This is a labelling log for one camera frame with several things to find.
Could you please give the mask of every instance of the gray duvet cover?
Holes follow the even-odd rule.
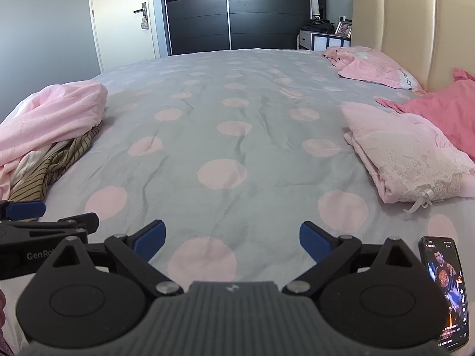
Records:
[[[185,289],[194,279],[282,287],[314,264],[299,245],[307,220],[366,243],[397,235],[414,251],[423,235],[450,236],[475,314],[474,200],[407,215],[407,204],[380,200],[343,138],[341,102],[379,107],[375,97],[412,94],[338,78],[311,51],[173,56],[96,80],[109,90],[105,126],[52,187],[44,220],[95,211],[101,225],[90,241],[100,242],[162,219],[167,240],[151,264]],[[17,294],[27,279],[12,281],[8,292]],[[12,321],[6,336],[15,347],[20,333]]]

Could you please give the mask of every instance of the smartphone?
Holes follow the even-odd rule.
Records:
[[[468,342],[468,301],[464,273],[452,238],[422,237],[419,241],[422,263],[440,287],[447,301],[447,321],[438,344],[455,351]]]

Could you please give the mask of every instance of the man on screen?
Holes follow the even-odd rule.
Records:
[[[455,321],[457,322],[460,320],[462,313],[460,306],[461,296],[457,283],[457,272],[452,265],[444,260],[444,255],[440,251],[436,250],[434,252],[434,257],[438,262],[438,266],[436,267],[437,282],[449,302],[449,308],[457,314],[455,318]]]

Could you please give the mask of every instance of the black wardrobe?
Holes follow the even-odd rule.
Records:
[[[296,49],[310,0],[166,0],[172,54]]]

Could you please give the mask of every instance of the nightstand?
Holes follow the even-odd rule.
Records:
[[[299,49],[324,51],[328,47],[349,47],[350,39],[337,34],[321,34],[318,32],[300,31]]]

